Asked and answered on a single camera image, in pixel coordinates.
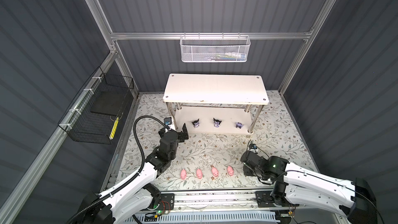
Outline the black purple toy figure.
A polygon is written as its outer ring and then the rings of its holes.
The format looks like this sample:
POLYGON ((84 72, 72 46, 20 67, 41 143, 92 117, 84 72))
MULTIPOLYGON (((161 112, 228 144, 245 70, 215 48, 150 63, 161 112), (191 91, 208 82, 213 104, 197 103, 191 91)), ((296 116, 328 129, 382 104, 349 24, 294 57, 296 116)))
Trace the black purple toy figure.
POLYGON ((219 128, 221 126, 222 121, 216 118, 213 118, 214 121, 214 127, 219 128))
POLYGON ((200 127, 200 119, 192 121, 192 125, 194 128, 199 128, 200 127))

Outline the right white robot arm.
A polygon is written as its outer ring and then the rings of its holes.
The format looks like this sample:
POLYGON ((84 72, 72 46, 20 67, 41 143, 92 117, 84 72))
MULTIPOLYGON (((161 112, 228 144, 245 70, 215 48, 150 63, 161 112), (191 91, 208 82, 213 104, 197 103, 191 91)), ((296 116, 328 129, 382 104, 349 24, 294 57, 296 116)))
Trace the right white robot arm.
POLYGON ((329 177, 305 169, 287 159, 261 157, 254 149, 240 158, 244 174, 272 186, 270 194, 257 195, 260 206, 306 205, 338 214, 351 224, 376 224, 382 217, 368 182, 329 177))

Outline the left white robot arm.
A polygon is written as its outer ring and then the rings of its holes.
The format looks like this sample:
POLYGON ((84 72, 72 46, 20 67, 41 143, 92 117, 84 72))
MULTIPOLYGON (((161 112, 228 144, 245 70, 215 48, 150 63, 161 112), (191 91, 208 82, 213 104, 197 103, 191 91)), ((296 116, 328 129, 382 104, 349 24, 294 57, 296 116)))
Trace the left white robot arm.
POLYGON ((119 224, 137 212, 159 205, 160 190, 152 184, 176 158, 179 143, 189 138, 184 124, 182 131, 165 126, 160 145, 142 161, 134 174, 100 194, 88 194, 68 224, 119 224))

